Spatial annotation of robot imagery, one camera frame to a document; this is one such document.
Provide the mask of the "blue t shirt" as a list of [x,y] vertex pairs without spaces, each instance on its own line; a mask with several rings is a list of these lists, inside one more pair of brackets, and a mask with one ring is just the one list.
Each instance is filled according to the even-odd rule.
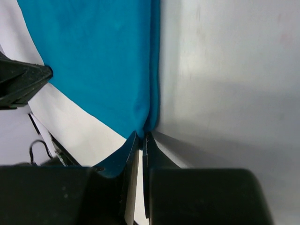
[[51,84],[128,138],[159,114],[158,0],[20,0]]

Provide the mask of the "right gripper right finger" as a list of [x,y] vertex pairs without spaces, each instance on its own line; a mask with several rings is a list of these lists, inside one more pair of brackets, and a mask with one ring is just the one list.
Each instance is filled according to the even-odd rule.
[[145,216],[152,225],[271,225],[258,179],[246,169],[182,169],[147,133]]

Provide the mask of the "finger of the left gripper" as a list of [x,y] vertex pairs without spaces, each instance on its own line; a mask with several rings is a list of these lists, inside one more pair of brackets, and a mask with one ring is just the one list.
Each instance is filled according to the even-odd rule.
[[53,77],[49,66],[12,60],[0,54],[0,108],[24,107]]

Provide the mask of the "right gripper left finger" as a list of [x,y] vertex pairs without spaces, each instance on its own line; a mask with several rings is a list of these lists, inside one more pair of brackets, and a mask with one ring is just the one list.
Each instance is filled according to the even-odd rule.
[[132,225],[139,137],[93,167],[0,168],[3,225]]

